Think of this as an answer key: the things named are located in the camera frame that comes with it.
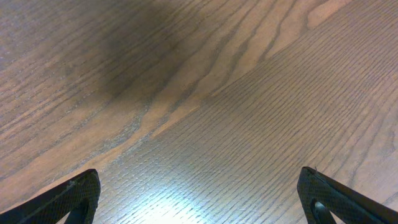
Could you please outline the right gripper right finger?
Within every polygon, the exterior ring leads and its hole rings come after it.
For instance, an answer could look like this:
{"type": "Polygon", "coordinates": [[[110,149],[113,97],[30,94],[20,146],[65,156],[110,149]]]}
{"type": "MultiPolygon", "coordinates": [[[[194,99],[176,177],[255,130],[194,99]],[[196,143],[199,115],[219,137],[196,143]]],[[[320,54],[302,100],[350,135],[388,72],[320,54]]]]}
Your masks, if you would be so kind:
{"type": "Polygon", "coordinates": [[[397,223],[397,212],[311,167],[303,167],[297,192],[308,223],[397,223]]]}

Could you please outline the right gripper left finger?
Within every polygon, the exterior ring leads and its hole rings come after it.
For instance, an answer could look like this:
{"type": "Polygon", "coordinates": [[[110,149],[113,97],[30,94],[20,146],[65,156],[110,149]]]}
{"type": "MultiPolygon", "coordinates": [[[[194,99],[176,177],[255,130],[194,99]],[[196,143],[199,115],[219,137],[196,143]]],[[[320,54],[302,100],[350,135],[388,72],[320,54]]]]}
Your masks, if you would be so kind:
{"type": "Polygon", "coordinates": [[[2,213],[1,223],[92,223],[100,192],[96,169],[88,169],[2,213]]]}

